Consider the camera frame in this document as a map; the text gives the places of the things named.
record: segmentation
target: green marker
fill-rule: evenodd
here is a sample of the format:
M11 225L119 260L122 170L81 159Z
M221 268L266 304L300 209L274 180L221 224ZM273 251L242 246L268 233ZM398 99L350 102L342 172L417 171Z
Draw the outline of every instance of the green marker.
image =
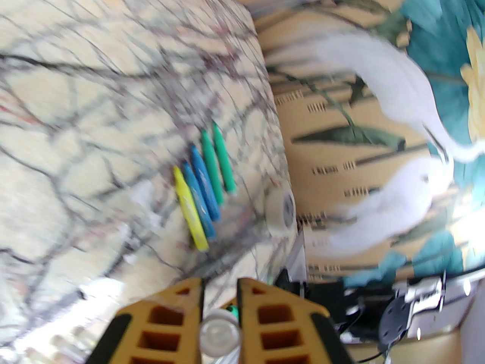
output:
M206 130L202 131L202 154L204 155L204 161L206 163L207 172L211 185L214 190L215 199L219 206L224 205L224 191L222 189L221 180L219 178L219 167L217 165L217 159L212 146L211 138Z
M225 149L224 138L222 137L221 130L216 123L213 124L214 130L214 145L219 159L219 166L222 172L222 179L224 180L225 189L228 193L236 193L236 182L234 182L234 176L232 175L231 162L227 150Z

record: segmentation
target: plastic cap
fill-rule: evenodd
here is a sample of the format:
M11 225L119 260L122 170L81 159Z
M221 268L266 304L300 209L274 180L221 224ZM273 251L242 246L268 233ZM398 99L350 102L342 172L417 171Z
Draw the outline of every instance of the plastic cap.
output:
M212 318L200 328L200 350L214 358L231 353L239 345L239 328L223 318Z

